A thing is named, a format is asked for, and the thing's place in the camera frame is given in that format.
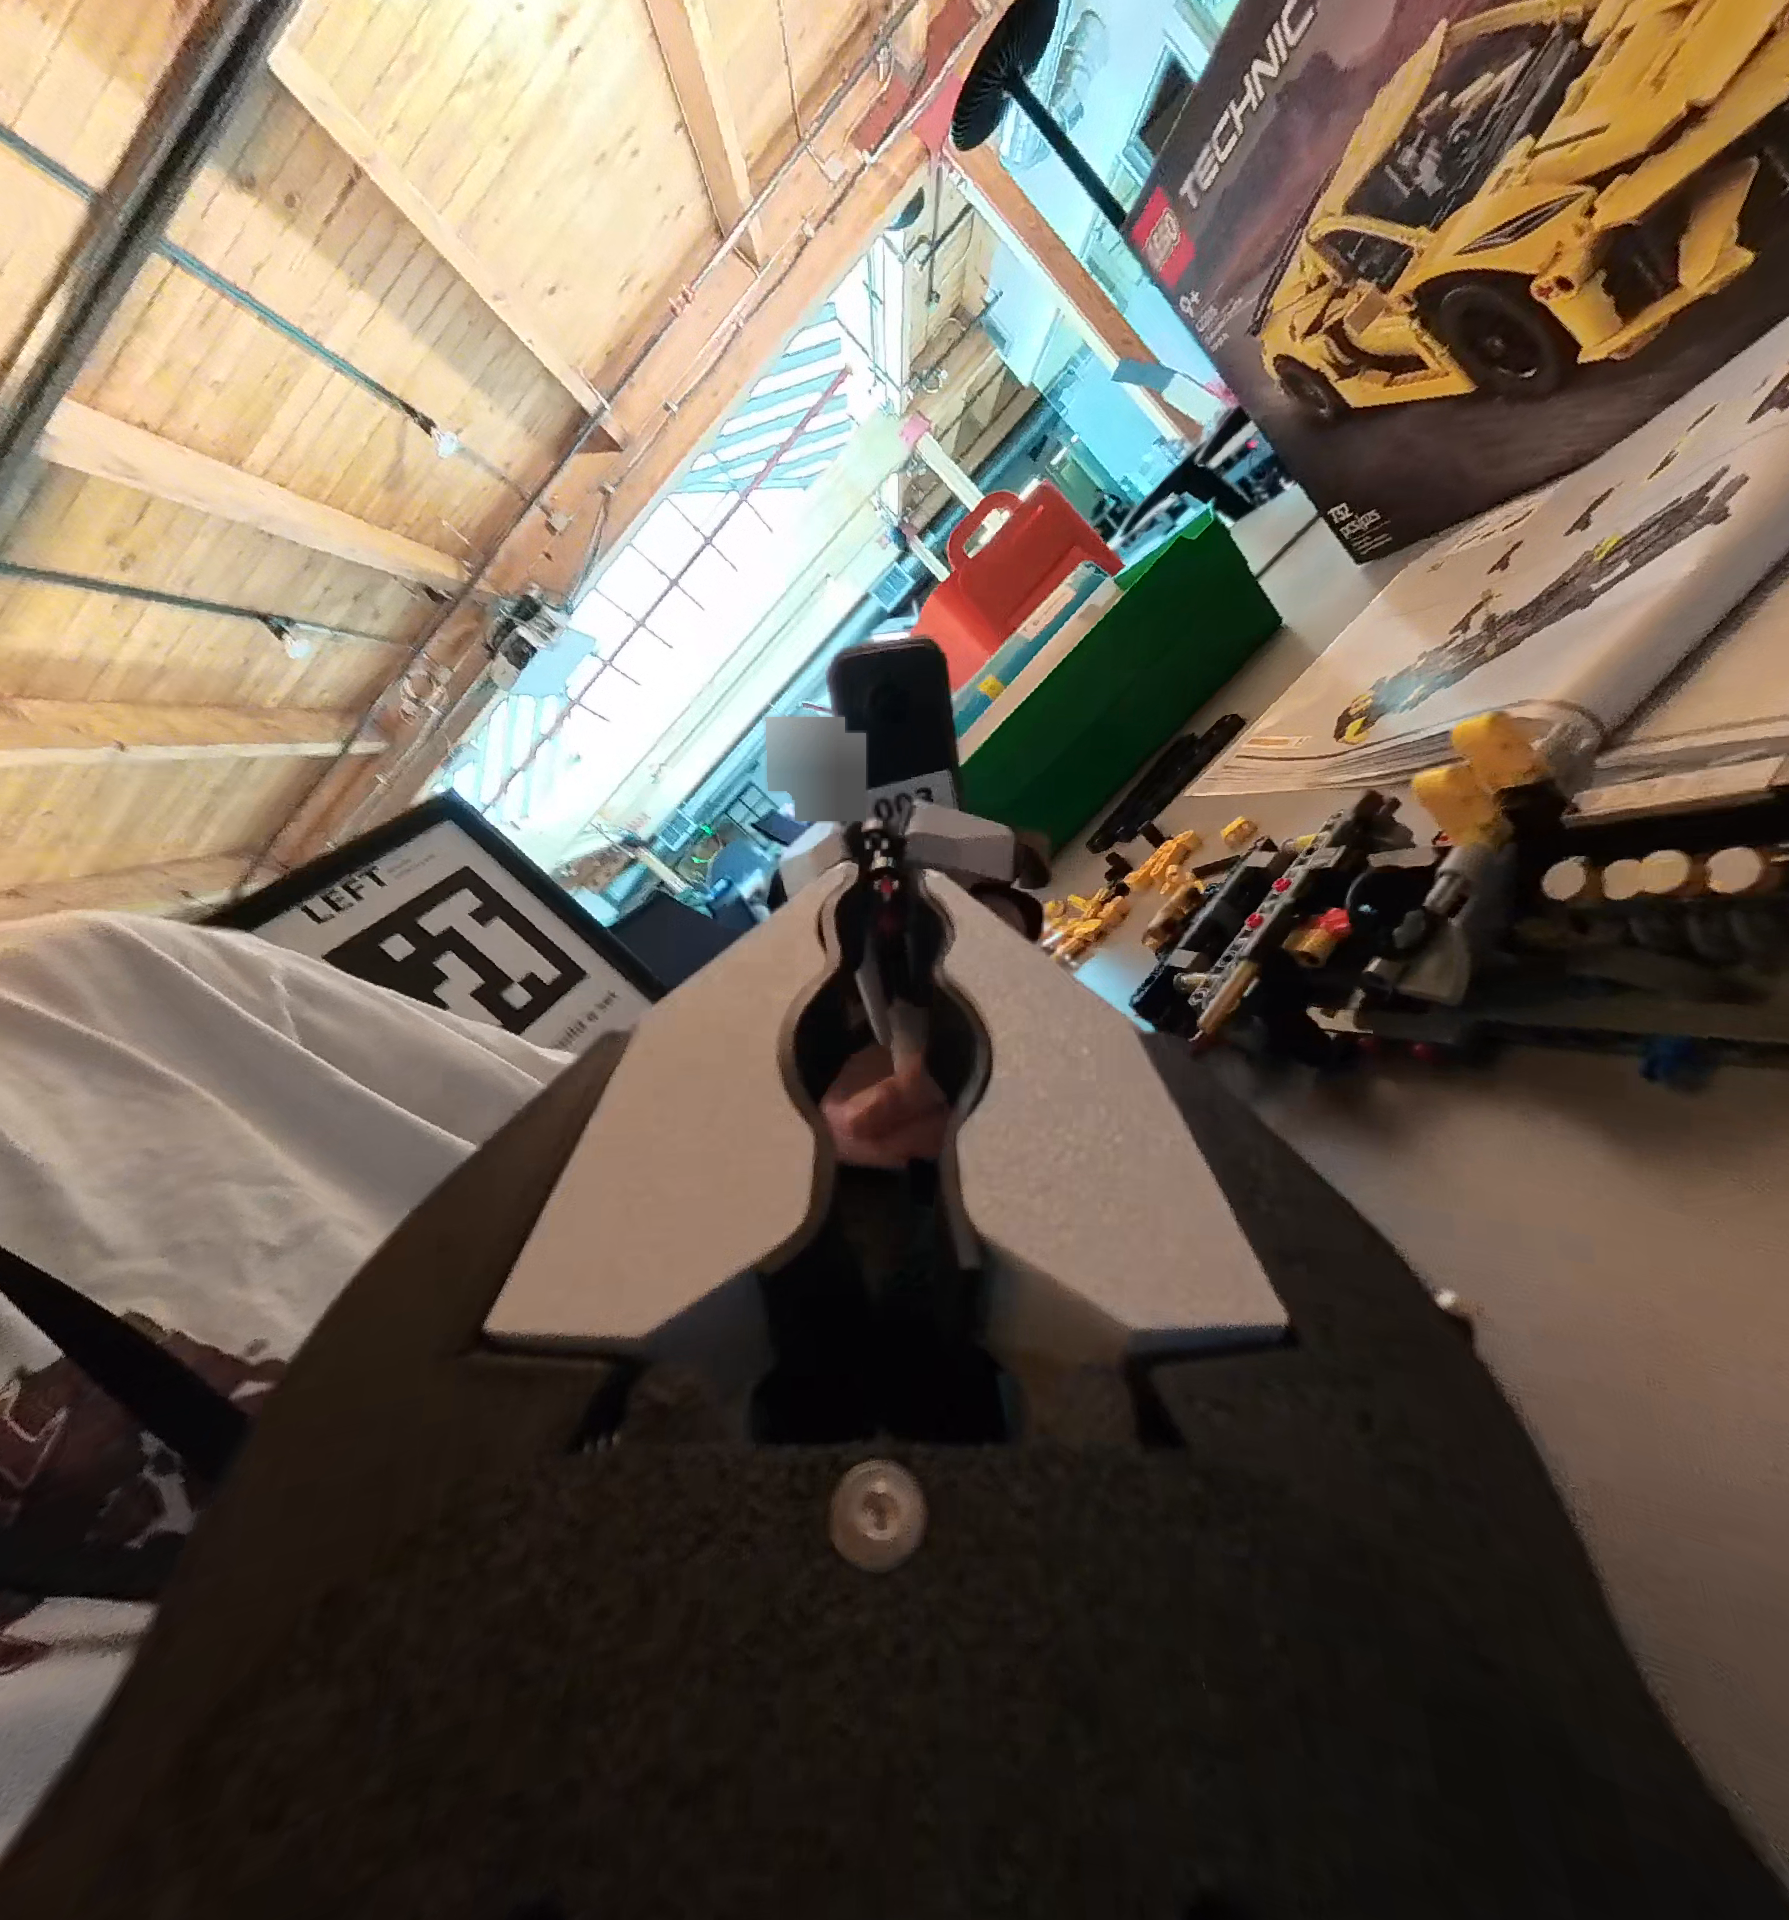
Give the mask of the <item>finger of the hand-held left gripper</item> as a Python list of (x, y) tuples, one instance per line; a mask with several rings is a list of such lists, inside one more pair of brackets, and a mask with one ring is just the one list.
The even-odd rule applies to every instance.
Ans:
[(841, 886), (861, 878), (861, 820), (815, 820), (808, 826), (773, 864), (773, 903), (795, 903), (820, 875), (836, 875)]
[(1004, 820), (965, 818), (956, 804), (908, 812), (908, 864), (969, 878), (1040, 890), (1052, 878), (1052, 850), (1040, 833), (1016, 833)]

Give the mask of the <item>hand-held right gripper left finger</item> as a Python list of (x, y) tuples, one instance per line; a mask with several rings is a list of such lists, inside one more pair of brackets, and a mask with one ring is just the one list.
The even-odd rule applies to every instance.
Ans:
[(763, 1268), (802, 1255), (833, 1149), (795, 1024), (833, 983), (815, 875), (622, 1040), (482, 1335), (503, 1355), (770, 1360)]

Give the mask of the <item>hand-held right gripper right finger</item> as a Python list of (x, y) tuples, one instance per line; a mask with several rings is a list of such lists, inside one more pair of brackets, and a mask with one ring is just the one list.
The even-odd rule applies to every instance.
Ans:
[(956, 1213), (983, 1255), (997, 1360), (1186, 1360), (1279, 1345), (1264, 1279), (1144, 1027), (926, 875), (939, 989), (969, 1018), (976, 1077), (952, 1129)]

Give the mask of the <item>pile of yellow lego pieces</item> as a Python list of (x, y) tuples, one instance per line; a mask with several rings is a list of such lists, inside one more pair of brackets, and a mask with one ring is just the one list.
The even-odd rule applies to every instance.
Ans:
[(1152, 921), (1180, 921), (1180, 905), (1201, 896), (1194, 878), (1201, 833), (1162, 833), (1161, 820), (1136, 826), (1136, 858), (1113, 853), (1091, 896), (1059, 896), (1040, 905), (1040, 948), (1066, 969), (1082, 967), (1130, 905), (1152, 905)]

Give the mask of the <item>stack of black lego beams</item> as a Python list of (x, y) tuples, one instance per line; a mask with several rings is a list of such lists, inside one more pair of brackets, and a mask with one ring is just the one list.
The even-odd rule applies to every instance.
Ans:
[(1162, 804), (1186, 796), (1186, 783), (1210, 769), (1245, 732), (1245, 714), (1229, 710), (1209, 732), (1177, 738), (1136, 783), (1106, 812), (1106, 820), (1091, 833), (1091, 853), (1113, 853), (1130, 836), (1144, 836)]

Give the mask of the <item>lego car chassis model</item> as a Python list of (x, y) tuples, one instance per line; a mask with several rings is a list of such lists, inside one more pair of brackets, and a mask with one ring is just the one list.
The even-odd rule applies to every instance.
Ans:
[(1363, 788), (1303, 836), (1245, 833), (1126, 1007), (1194, 1052), (1643, 1052), (1693, 1037), (1789, 1062), (1789, 753), (1565, 788), (1492, 714), (1405, 800)]

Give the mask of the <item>yellow toy car set box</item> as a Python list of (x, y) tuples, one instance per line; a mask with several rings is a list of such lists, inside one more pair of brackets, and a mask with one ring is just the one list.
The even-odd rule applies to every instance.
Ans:
[(1789, 0), (1241, 6), (1123, 236), (1369, 564), (1782, 325)]

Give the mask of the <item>person's left hand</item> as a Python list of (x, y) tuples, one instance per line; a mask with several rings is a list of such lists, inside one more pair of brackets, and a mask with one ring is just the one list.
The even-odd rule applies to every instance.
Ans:
[(932, 1163), (952, 1129), (952, 1098), (926, 1056), (861, 1045), (815, 1103), (841, 1170), (899, 1175)]

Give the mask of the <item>light blue plastic bag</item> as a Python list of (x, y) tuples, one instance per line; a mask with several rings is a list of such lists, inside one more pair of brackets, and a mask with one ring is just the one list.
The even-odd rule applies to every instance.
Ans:
[(1123, 583), (1097, 583), (1091, 595), (1052, 592), (1038, 618), (1011, 635), (969, 685), (956, 687), (956, 742), (969, 742), (976, 724), (1004, 710), (1016, 691), (1038, 687), (1075, 646), (1082, 646), (1106, 612), (1116, 612)]

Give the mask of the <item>green plastic bin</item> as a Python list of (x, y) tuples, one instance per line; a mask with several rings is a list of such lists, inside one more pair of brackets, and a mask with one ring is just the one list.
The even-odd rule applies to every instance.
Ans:
[(963, 742), (963, 812), (1066, 850), (1279, 628), (1222, 516), (1097, 592)]

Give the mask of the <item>black white marker card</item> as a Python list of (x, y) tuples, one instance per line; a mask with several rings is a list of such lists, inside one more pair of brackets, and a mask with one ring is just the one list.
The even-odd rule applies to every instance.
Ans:
[(584, 1052), (667, 989), (561, 878), (459, 796), (209, 913), (419, 1007)]

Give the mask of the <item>white ceiling projector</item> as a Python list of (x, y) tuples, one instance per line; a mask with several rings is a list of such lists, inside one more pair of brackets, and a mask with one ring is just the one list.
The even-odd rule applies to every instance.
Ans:
[(487, 649), (514, 685), (565, 685), (585, 658), (590, 635), (547, 592), (514, 592), (492, 602)]

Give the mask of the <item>black disc-top stand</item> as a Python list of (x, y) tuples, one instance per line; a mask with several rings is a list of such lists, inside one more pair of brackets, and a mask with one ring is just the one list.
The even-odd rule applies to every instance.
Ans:
[(1210, 60), (1210, 13), (1162, 0), (990, 6), (945, 154), (1106, 361), (1210, 381), (1130, 249), (1162, 133)]

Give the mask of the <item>open instruction booklet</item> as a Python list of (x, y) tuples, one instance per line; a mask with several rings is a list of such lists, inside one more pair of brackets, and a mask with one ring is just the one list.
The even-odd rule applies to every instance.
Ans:
[(1411, 783), (1479, 714), (1580, 759), (1782, 555), (1789, 321), (1574, 476), (1411, 561), (1190, 796)]

